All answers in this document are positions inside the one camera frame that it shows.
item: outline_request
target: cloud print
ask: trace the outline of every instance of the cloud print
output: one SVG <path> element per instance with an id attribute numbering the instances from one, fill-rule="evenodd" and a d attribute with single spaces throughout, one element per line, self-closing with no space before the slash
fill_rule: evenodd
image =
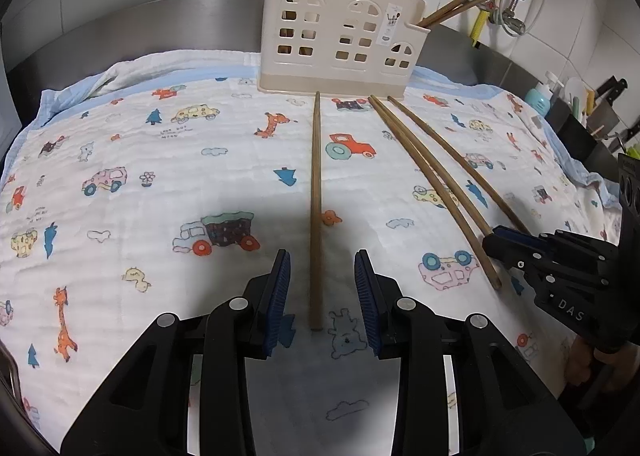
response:
<path id="1" fill-rule="evenodd" d="M 407 219 L 406 217 L 401 217 L 400 219 L 392 219 L 386 225 L 390 229 L 396 229 L 397 227 L 405 227 L 408 229 L 409 227 L 414 226 L 414 221 L 412 219 Z"/>
<path id="2" fill-rule="evenodd" d="M 357 400 L 356 402 L 340 402 L 333 409 L 330 409 L 326 412 L 325 418 L 329 422 L 333 422 L 338 420 L 338 418 L 342 418 L 348 414 L 352 414 L 354 412 L 358 412 L 369 407 L 369 402 L 367 400 Z"/>
<path id="3" fill-rule="evenodd" d="M 202 149 L 203 156 L 220 156 L 221 154 L 226 154 L 229 152 L 229 149 L 225 149 L 224 147 L 213 147 L 213 149 Z"/>
<path id="4" fill-rule="evenodd" d="M 105 230 L 103 232 L 98 232 L 97 230 L 89 230 L 86 233 L 86 236 L 89 239 L 95 239 L 96 241 L 98 241 L 98 243 L 104 243 L 111 237 L 111 232 L 109 230 Z"/>

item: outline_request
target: white sticker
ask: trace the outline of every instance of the white sticker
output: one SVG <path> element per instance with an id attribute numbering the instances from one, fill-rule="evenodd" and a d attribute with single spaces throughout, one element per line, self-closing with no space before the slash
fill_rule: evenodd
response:
<path id="1" fill-rule="evenodd" d="M 385 18 L 382 21 L 382 28 L 380 28 L 380 31 L 378 32 L 376 44 L 380 44 L 381 46 L 388 46 L 391 44 L 391 39 L 394 37 L 396 26 L 400 19 L 400 13 L 401 7 L 391 3 L 386 6 Z"/>

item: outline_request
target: red wheel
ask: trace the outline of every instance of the red wheel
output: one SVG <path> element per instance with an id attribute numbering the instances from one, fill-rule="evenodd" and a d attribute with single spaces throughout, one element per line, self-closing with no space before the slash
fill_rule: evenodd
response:
<path id="1" fill-rule="evenodd" d="M 260 248 L 260 243 L 256 241 L 254 236 L 246 235 L 240 239 L 240 248 L 246 251 L 254 251 Z"/>
<path id="2" fill-rule="evenodd" d="M 209 255 L 211 253 L 211 245 L 204 239 L 199 239 L 193 243 L 193 252 L 195 255 Z"/>

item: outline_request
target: ribbed rubber pad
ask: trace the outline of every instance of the ribbed rubber pad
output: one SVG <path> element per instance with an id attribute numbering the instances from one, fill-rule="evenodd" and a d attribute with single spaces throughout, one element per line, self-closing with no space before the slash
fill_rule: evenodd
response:
<path id="1" fill-rule="evenodd" d="M 354 276 L 356 280 L 356 288 L 358 290 L 358 299 L 360 301 L 360 309 L 362 309 L 362 319 L 364 320 L 364 328 L 367 332 L 367 341 L 373 350 L 375 356 L 380 354 L 380 322 L 378 320 L 378 307 L 371 292 L 371 282 L 367 275 L 362 256 L 357 253 L 354 264 Z"/>
<path id="2" fill-rule="evenodd" d="M 284 314 L 284 305 L 287 301 L 287 292 L 289 291 L 289 279 L 291 277 L 291 256 L 289 252 L 285 252 L 282 263 L 278 268 L 276 276 L 276 284 L 273 287 L 273 293 L 269 301 L 267 310 L 267 325 L 264 335 L 262 349 L 264 354 L 271 357 L 273 348 L 278 344 L 278 335 L 280 333 L 280 322 Z"/>

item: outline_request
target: red tractor print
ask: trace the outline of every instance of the red tractor print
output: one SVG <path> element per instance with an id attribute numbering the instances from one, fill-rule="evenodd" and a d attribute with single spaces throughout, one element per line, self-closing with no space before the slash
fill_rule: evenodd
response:
<path id="1" fill-rule="evenodd" d="M 352 154 L 362 154 L 365 158 L 372 159 L 376 150 L 368 143 L 359 143 L 351 134 L 330 134 L 329 142 L 324 150 L 334 160 L 348 160 Z"/>

